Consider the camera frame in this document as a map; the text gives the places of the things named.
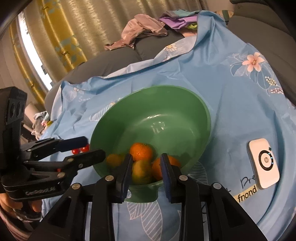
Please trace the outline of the left hand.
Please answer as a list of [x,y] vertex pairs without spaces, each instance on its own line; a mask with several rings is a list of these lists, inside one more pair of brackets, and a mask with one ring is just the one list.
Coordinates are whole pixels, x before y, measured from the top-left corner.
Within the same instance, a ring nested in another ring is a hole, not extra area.
[[[0,194],[0,202],[1,208],[8,214],[9,216],[16,218],[16,213],[14,210],[21,210],[23,207],[22,202],[13,201],[6,193]],[[42,211],[42,201],[35,200],[29,202],[30,207],[34,210],[34,212]]]

